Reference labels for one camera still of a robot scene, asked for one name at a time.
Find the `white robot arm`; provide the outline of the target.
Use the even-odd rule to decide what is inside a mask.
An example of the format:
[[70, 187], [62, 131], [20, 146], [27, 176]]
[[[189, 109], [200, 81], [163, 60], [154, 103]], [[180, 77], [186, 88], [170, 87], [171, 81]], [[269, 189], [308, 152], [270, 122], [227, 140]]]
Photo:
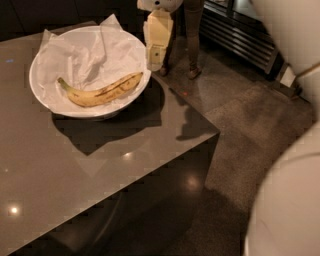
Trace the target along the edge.
[[302, 94], [287, 98], [230, 57], [203, 52], [163, 78], [221, 131], [191, 229], [165, 256], [320, 256], [320, 0], [250, 0]]

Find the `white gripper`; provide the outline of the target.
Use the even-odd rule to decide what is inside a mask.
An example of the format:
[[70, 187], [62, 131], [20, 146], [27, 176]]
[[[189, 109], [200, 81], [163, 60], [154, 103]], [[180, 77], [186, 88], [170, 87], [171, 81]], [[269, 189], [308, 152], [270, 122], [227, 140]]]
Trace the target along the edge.
[[158, 71], [163, 65], [173, 29], [170, 13], [175, 12], [182, 3], [183, 0], [137, 0], [138, 9], [154, 10], [143, 27], [147, 66], [151, 71]]

